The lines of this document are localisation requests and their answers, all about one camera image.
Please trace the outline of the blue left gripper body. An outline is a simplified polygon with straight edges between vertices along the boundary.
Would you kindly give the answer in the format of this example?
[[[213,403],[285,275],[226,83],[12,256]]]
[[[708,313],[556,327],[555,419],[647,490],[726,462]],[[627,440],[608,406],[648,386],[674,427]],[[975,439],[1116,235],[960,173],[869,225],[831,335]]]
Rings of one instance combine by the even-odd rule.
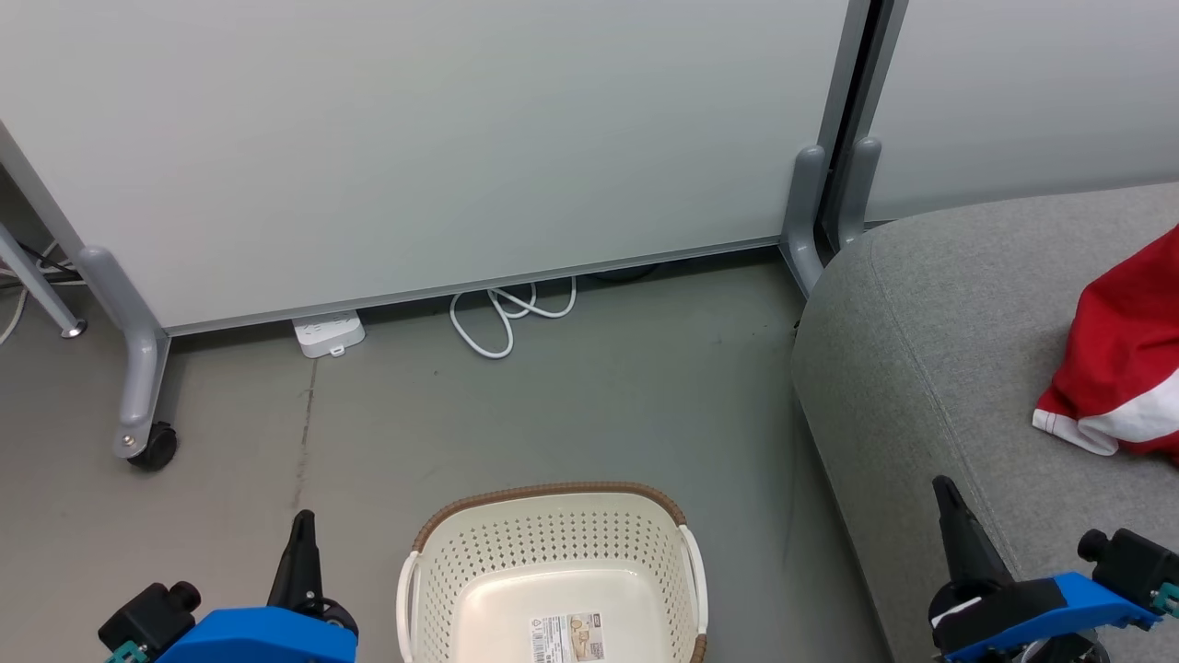
[[[345,628],[281,608],[206,613],[159,662],[354,662],[358,639]]]

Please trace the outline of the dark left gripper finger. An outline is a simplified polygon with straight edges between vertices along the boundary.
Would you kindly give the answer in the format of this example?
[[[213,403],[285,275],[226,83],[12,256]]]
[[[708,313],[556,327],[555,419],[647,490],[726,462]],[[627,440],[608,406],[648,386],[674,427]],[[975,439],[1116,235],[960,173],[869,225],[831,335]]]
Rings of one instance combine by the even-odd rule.
[[[282,608],[308,616],[323,611],[320,545],[316,541],[315,513],[299,508],[294,516],[286,547],[279,554],[266,608]]]

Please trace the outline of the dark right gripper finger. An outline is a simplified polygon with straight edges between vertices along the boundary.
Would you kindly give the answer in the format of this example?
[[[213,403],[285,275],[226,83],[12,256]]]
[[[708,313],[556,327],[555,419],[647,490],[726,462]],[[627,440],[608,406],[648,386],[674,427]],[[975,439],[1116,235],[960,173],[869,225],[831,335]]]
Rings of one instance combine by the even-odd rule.
[[[1012,585],[1010,571],[956,483],[938,475],[933,479],[933,490],[938,501],[940,540],[949,571],[948,587],[954,592],[995,592],[999,587]]]

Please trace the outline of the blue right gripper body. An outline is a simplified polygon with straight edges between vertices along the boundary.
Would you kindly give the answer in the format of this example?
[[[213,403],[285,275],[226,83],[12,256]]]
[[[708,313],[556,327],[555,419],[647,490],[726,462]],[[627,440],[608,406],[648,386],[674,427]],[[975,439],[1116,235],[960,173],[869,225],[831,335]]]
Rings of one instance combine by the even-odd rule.
[[[1017,582],[931,621],[935,645],[951,662],[977,662],[1067,634],[1137,625],[1148,631],[1161,613],[1124,599],[1084,575]]]

